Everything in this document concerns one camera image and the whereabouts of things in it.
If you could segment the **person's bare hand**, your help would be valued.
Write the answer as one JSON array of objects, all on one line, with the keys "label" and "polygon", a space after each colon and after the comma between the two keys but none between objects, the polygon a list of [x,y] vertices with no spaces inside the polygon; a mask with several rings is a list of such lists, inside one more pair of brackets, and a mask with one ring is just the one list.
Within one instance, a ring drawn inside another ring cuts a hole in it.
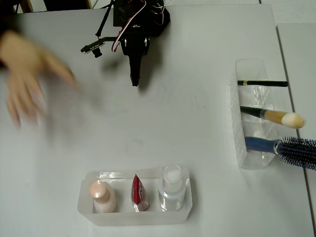
[{"label": "person's bare hand", "polygon": [[17,126],[21,124],[21,114],[33,121],[37,115],[44,114],[39,105],[43,99],[39,75],[49,71],[69,84],[76,84],[65,63],[12,30],[5,31],[0,37],[0,62],[8,69],[6,105]]}]

